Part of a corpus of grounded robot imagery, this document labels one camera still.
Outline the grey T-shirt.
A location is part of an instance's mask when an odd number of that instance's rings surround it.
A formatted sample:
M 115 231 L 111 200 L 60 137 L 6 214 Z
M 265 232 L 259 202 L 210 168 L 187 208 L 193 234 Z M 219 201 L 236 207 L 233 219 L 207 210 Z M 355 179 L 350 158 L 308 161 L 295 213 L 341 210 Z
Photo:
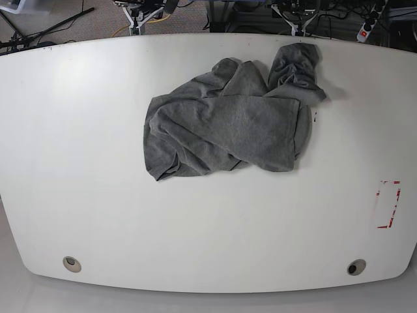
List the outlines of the grey T-shirt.
M 308 142 L 317 85 L 315 45 L 282 46 L 264 79 L 251 61 L 225 58 L 166 95 L 154 97 L 144 124 L 148 173 L 157 181 L 232 171 L 252 164 L 286 172 Z

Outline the red tape rectangle marking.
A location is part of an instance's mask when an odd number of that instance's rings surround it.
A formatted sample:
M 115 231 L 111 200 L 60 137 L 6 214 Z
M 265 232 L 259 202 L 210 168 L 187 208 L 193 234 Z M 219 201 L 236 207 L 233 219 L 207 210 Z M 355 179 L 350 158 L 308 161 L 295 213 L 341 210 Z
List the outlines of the red tape rectangle marking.
M 401 181 L 380 181 L 376 193 L 373 227 L 392 227 L 401 193 Z

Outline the white power strip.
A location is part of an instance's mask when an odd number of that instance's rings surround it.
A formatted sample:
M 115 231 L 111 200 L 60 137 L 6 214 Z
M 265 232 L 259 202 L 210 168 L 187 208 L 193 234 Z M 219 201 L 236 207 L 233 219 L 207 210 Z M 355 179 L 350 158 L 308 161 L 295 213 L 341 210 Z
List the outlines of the white power strip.
M 373 8 L 371 9 L 368 17 L 365 19 L 364 24 L 360 28 L 356 39 L 360 43 L 365 43 L 369 35 L 371 34 L 373 28 L 378 22 L 379 18 L 382 16 L 382 13 L 387 6 L 387 0 L 377 0 Z

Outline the black tripod stand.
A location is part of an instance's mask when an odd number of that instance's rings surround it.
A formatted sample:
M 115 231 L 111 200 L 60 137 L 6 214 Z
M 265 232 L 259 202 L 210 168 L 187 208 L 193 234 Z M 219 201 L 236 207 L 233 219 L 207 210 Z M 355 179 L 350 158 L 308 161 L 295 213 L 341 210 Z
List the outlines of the black tripod stand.
M 91 7 L 88 9 L 84 9 L 84 1 L 81 3 L 81 11 L 55 25 L 36 33 L 32 33 L 30 35 L 23 34 L 7 17 L 5 14 L 1 13 L 1 19 L 4 20 L 7 25 L 14 31 L 14 34 L 11 36 L 8 42 L 1 42 L 1 55 L 8 55 L 11 53 L 16 53 L 20 51 L 30 50 L 36 48 L 37 45 L 34 47 L 31 46 L 32 42 L 38 41 L 37 43 L 40 44 L 40 40 L 44 38 L 46 35 L 50 35 L 53 33 L 58 33 L 61 31 L 66 31 L 70 29 L 75 21 L 80 19 L 81 17 L 94 12 L 95 8 Z

